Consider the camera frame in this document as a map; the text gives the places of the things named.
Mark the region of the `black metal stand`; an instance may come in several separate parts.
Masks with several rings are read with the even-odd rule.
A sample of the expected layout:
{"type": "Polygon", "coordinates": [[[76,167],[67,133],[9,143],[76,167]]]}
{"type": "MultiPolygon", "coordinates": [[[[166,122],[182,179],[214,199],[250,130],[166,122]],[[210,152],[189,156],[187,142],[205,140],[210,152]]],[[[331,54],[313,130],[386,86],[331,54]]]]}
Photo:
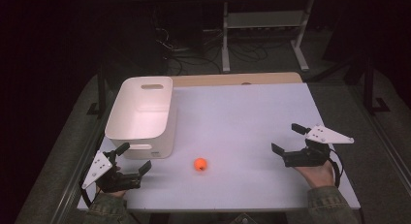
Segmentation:
{"type": "Polygon", "coordinates": [[[364,107],[371,114],[388,112],[390,109],[382,98],[373,97],[374,69],[369,56],[364,58],[364,107]]]}

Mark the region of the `person's right hand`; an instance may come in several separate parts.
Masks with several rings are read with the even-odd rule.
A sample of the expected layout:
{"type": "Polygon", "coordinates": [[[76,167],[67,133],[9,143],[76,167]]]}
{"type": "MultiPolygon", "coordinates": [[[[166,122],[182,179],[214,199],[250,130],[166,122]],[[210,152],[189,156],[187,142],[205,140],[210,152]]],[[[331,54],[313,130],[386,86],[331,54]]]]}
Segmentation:
{"type": "Polygon", "coordinates": [[[327,161],[317,167],[296,167],[311,188],[334,186],[332,164],[327,161]]]}

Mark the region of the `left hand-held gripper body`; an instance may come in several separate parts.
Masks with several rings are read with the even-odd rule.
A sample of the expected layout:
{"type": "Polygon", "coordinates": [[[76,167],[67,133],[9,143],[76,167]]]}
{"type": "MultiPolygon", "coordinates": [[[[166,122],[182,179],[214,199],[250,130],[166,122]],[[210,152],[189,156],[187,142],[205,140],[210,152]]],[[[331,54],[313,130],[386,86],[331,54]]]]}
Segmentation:
{"type": "Polygon", "coordinates": [[[140,172],[124,175],[117,170],[116,157],[124,152],[123,149],[110,152],[98,150],[85,178],[80,183],[80,188],[85,190],[92,183],[96,183],[105,193],[139,188],[142,179],[140,172]]]}

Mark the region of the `white metal stand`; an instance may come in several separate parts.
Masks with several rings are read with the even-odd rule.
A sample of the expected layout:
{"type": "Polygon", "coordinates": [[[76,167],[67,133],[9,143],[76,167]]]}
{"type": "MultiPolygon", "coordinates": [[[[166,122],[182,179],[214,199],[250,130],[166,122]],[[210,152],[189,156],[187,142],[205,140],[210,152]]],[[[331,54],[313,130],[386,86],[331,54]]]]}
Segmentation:
{"type": "Polygon", "coordinates": [[[299,34],[295,39],[290,41],[290,44],[300,65],[300,69],[303,72],[308,71],[309,66],[300,49],[300,44],[311,15],[314,1],[315,0],[307,0],[303,10],[248,13],[231,13],[229,11],[229,4],[225,2],[223,7],[223,40],[221,51],[222,71],[224,73],[229,73],[231,71],[228,49],[228,30],[261,27],[297,27],[299,29],[299,34]]]}

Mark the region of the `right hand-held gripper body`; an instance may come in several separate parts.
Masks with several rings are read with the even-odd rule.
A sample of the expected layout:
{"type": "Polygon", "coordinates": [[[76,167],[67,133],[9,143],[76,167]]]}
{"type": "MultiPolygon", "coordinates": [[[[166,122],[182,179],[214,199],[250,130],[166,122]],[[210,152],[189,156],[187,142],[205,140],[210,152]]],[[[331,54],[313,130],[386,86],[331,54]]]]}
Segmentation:
{"type": "Polygon", "coordinates": [[[355,140],[323,125],[315,125],[303,135],[305,147],[298,151],[285,151],[282,159],[286,167],[317,167],[330,159],[331,144],[352,144],[355,140]]]}

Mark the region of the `white plastic bin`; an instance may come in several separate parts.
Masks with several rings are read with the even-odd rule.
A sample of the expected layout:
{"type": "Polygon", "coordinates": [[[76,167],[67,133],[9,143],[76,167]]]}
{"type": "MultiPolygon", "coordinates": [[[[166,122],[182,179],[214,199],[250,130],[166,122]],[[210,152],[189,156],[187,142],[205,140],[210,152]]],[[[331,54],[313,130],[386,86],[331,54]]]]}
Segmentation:
{"type": "Polygon", "coordinates": [[[129,144],[124,157],[166,158],[174,148],[177,106],[169,77],[129,78],[121,84],[105,135],[116,146],[129,144]]]}

